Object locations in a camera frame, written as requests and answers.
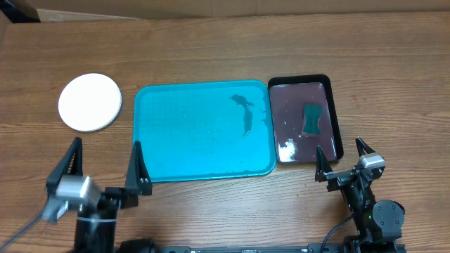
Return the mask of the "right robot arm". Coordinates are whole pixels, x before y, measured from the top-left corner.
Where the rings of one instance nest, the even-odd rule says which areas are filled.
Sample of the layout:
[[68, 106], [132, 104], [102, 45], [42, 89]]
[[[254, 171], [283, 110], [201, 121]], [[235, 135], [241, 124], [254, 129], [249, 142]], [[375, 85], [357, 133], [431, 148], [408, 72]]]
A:
[[[385, 159], [356, 138], [359, 159], [350, 170], [335, 173], [321, 146], [316, 148], [315, 180], [326, 182], [329, 192], [340, 191], [350, 215], [330, 230], [323, 239], [320, 252], [405, 252], [404, 245], [397, 244], [401, 238], [405, 209], [396, 201], [375, 199], [371, 184], [385, 170]], [[353, 221], [357, 235], [348, 235], [340, 244], [329, 245], [335, 231], [348, 221]]]

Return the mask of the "green sponge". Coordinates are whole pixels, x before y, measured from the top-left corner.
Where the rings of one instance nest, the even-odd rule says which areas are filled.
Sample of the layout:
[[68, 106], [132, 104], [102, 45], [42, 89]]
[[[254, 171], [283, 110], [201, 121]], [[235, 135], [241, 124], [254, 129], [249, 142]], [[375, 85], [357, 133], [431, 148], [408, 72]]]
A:
[[321, 130], [319, 126], [323, 108], [316, 103], [305, 103], [303, 111], [303, 130], [306, 135], [320, 135]]

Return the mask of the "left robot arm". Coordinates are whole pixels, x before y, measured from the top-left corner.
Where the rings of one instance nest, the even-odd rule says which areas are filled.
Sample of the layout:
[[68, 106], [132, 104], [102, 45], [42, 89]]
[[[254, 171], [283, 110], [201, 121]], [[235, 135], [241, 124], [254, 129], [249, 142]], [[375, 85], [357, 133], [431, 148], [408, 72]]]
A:
[[47, 201], [41, 218], [55, 223], [68, 211], [76, 211], [73, 252], [155, 252], [150, 239], [123, 242], [115, 249], [115, 228], [121, 209], [137, 207], [140, 196], [152, 194], [141, 143], [131, 150], [123, 187], [101, 190], [82, 170], [82, 139], [74, 138], [67, 152], [46, 180]]

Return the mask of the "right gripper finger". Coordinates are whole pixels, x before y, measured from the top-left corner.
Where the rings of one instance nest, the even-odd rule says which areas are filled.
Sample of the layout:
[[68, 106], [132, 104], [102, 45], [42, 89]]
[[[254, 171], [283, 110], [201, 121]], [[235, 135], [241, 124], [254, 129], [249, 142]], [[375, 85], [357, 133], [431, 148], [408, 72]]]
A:
[[360, 136], [356, 137], [355, 143], [359, 157], [375, 152]]
[[315, 172], [315, 181], [323, 182], [327, 181], [328, 178], [333, 174], [333, 170], [326, 159], [326, 156], [323, 152], [321, 146], [317, 146], [316, 148], [316, 172]]

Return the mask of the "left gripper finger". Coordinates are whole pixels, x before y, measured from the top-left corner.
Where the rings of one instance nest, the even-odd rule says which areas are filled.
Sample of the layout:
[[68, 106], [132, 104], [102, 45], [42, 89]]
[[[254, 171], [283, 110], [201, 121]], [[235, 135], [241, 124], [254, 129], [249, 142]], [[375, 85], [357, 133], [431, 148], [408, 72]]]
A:
[[133, 144], [124, 186], [132, 194], [152, 195], [153, 184], [144, 162], [140, 141]]
[[55, 166], [46, 180], [47, 195], [54, 195], [61, 179], [65, 175], [82, 176], [82, 139], [75, 137], [67, 152]]

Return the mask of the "white plate with stain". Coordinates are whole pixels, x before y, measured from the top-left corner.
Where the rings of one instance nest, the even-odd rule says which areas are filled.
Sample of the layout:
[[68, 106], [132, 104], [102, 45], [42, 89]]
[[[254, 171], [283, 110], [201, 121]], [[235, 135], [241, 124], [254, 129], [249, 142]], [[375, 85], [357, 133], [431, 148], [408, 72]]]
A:
[[58, 113], [71, 129], [91, 132], [112, 123], [122, 107], [116, 82], [100, 73], [82, 74], [70, 81], [58, 99]]

